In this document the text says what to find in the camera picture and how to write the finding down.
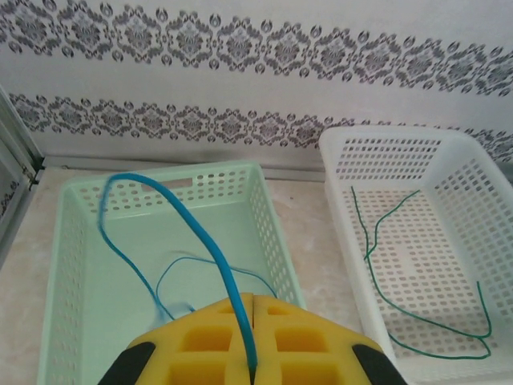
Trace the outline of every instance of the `yellow foam block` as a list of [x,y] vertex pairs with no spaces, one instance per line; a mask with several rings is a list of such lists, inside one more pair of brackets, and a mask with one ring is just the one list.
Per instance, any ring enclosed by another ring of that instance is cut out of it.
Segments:
[[[370,385],[352,350],[371,339],[294,305],[242,294],[258,355],[255,385]],[[134,340],[156,345],[137,385],[249,385],[242,336],[228,299]]]

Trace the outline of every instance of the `blue wire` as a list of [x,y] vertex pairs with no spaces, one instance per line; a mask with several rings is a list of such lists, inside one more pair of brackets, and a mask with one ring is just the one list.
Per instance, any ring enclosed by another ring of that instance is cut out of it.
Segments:
[[219,246],[214,242],[214,240],[208,235],[203,227],[201,227],[200,223],[194,218],[194,216],[187,210],[187,208],[180,202],[180,200],[175,197],[167,187],[160,184],[156,180],[152,178],[148,178],[146,176],[142,176],[139,174],[134,174],[132,172],[122,172],[120,174],[115,174],[107,180],[105,184],[105,188],[103,190],[102,198],[99,202],[99,215],[98,215],[98,228],[100,234],[102,235],[103,240],[107,245],[118,254],[137,274],[143,284],[146,286],[148,291],[150,292],[151,297],[155,301],[155,303],[160,306],[160,308],[165,311],[170,318],[172,316],[165,309],[164,305],[157,298],[150,284],[143,276],[143,274],[137,269],[137,266],[125,256],[121,250],[119,250],[109,239],[107,233],[105,232],[105,218],[104,211],[107,208],[107,199],[109,197],[109,192],[111,190],[111,185],[117,180],[133,180],[135,182],[139,182],[141,184],[145,184],[146,186],[154,188],[160,195],[162,195],[178,212],[178,214],[184,219],[185,223],[189,226],[192,232],[200,239],[201,243],[207,248],[208,252],[214,258],[214,261],[219,268],[221,277],[223,278],[224,286],[226,287],[226,291],[228,292],[228,297],[230,298],[230,302],[232,303],[233,312],[235,313],[236,320],[239,324],[240,333],[242,334],[242,340],[244,341],[244,348],[246,350],[246,357],[248,360],[248,368],[249,368],[249,378],[251,383],[253,383],[255,379],[255,373],[257,371],[257,348],[255,346],[255,340],[253,338],[251,324],[248,320],[248,315],[244,309],[244,304],[242,303],[242,299],[240,298],[239,290],[237,289],[237,285],[235,283],[235,279],[233,278],[232,271],[230,270],[229,264],[226,262],[226,258],[223,253],[219,249]]
[[[159,281],[157,282],[157,286],[156,286],[156,289],[155,289],[155,292],[156,292],[156,296],[157,298],[159,299],[159,302],[162,303],[162,300],[160,299],[160,295],[159,295],[159,288],[160,288],[160,284],[162,283],[162,280],[164,279],[165,275],[168,273],[168,271],[173,267],[173,265],[175,265],[177,262],[179,261],[183,261],[183,260],[189,260],[189,261],[199,261],[199,262],[206,262],[206,263],[210,263],[212,265],[215,265],[216,263],[214,261],[210,261],[208,259],[204,259],[204,258],[200,258],[200,257],[180,257],[180,258],[177,258],[175,261],[171,262],[171,264],[167,267],[167,269],[163,272],[163,274],[160,276],[160,279]],[[253,273],[252,271],[249,271],[249,270],[246,270],[246,269],[239,269],[238,267],[233,267],[233,266],[230,266],[230,269],[233,270],[233,271],[236,271],[237,273],[241,273],[241,274],[246,274],[246,275],[249,275],[251,277],[254,277],[256,279],[259,279],[264,285],[267,286],[267,288],[269,289],[269,291],[271,293],[273,293],[273,296],[274,298],[277,298],[277,294],[276,292],[273,290],[273,288],[270,286],[270,284],[268,284],[261,276],[259,276],[258,274],[255,274]],[[190,311],[194,311],[194,308],[190,305],[189,306],[189,310]]]

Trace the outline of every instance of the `wallpaper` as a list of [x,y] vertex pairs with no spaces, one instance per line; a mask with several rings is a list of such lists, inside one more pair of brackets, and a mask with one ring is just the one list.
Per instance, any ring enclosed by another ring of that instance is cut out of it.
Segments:
[[447,39],[370,20],[307,23],[293,8],[288,18],[206,8],[1,2],[0,82],[51,155],[166,160],[186,143],[189,155],[265,148],[268,163],[304,168],[318,164],[326,128],[401,124],[467,132],[511,161],[513,50],[503,37],[465,43],[457,26]]

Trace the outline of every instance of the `damask pattern wallpaper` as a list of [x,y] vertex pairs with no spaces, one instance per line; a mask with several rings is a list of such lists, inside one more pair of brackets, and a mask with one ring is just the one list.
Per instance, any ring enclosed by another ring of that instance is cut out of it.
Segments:
[[[80,63],[81,68],[98,68],[98,77],[102,75],[100,68],[105,67],[109,71],[123,68],[134,78],[141,72],[150,76],[167,69],[170,76],[189,76],[191,83],[195,74],[202,79],[229,77],[226,79],[239,83],[247,79],[252,91],[262,96],[266,83],[281,82],[285,87],[293,81],[299,88],[315,90],[310,93],[313,100],[329,85],[330,89],[350,95],[372,92],[383,95],[381,99],[394,95],[403,104],[411,96],[442,104],[447,103],[439,100],[450,100],[454,107],[463,106],[462,111],[473,111],[473,106],[481,107],[494,100],[494,105],[502,108],[500,111],[509,111],[504,105],[511,104],[513,95],[511,47],[463,43],[465,36],[459,35],[451,40],[437,38],[436,30],[431,37],[421,38],[415,30],[399,36],[392,30],[371,30],[371,25],[354,29],[343,22],[332,26],[319,20],[310,26],[294,20],[292,11],[289,21],[278,22],[234,15],[229,10],[172,10],[155,3],[0,3],[0,55],[10,58],[9,63],[0,65],[0,75],[4,75],[0,82],[34,138],[44,143],[43,151],[62,155],[66,145],[70,149],[68,155],[87,156],[87,148],[79,148],[76,141],[63,136],[66,133],[90,136],[93,141],[116,137],[120,146],[127,143],[124,140],[140,138],[165,141],[169,151],[179,140],[197,142],[198,146],[212,144],[213,148],[218,143],[231,144],[242,152],[240,148],[264,146],[273,148],[279,164],[280,148],[295,148],[298,157],[301,152],[316,152],[319,135],[329,127],[408,124],[465,131],[476,137],[496,160],[511,161],[513,129],[503,124],[511,116],[495,119],[495,110],[490,112],[490,124],[474,126],[472,119],[451,114],[450,107],[437,120],[436,114],[429,111],[435,107],[428,103],[425,112],[422,106],[416,106],[420,112],[408,114],[394,107],[370,105],[365,110],[372,109],[372,114],[367,116],[354,106],[345,107],[343,102],[334,105],[334,95],[326,103],[317,103],[322,107],[298,112],[289,107],[296,97],[292,92],[290,100],[283,105],[274,104],[271,109],[242,102],[227,106],[220,100],[196,103],[176,95],[169,99],[140,99],[135,94],[109,91],[110,95],[98,95],[71,87],[63,92],[64,86],[54,89],[50,81],[61,83],[66,79],[43,79],[45,66]],[[41,63],[41,79],[31,89],[19,86],[12,76],[16,73],[13,66],[29,58]],[[77,70],[73,78],[82,73]],[[365,95],[359,97],[361,104],[369,100]],[[154,142],[144,142],[148,149],[142,157],[151,158],[151,143]]]

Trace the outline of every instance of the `countertop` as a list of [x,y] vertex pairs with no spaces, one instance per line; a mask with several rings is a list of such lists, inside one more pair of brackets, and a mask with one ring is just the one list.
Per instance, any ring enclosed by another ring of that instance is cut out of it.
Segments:
[[[48,168],[0,269],[2,384],[36,382],[59,190],[97,172]],[[267,181],[308,309],[362,331],[348,274],[317,182]]]

